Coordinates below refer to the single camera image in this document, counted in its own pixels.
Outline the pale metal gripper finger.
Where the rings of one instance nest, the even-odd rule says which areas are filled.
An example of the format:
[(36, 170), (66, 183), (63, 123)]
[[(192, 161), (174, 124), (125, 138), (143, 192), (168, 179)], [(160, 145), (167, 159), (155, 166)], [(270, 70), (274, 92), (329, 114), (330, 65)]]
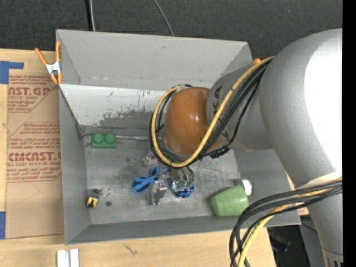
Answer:
[(157, 180), (152, 184), (151, 189), (151, 204), (159, 205), (160, 200), (164, 197), (167, 191), (167, 185), (164, 180)]
[(152, 166), (155, 164), (155, 155), (151, 149), (148, 149), (147, 154), (142, 157), (142, 164), (144, 166)]

